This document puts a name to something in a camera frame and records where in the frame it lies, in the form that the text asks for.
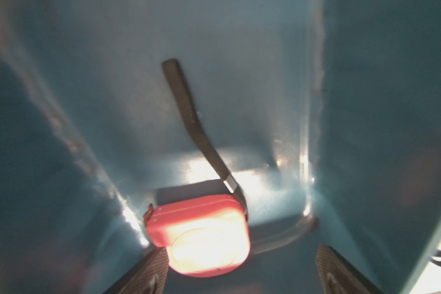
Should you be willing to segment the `pink tape measure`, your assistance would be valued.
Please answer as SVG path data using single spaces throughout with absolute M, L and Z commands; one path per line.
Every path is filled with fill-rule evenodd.
M 187 133 L 228 192 L 150 205 L 143 223 L 152 243 L 167 251 L 171 269 L 195 278 L 220 276 L 238 268 L 250 253 L 247 201 L 203 130 L 180 62 L 166 60 L 162 71 Z

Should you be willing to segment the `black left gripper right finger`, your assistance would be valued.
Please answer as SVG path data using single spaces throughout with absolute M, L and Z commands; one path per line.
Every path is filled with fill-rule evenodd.
M 324 294 L 383 294 L 330 246 L 318 247 L 316 266 Z

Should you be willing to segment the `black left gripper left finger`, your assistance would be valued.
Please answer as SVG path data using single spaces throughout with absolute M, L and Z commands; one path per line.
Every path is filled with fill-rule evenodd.
M 164 247 L 157 247 L 110 286 L 104 294 L 163 294 L 168 270 L 167 250 Z

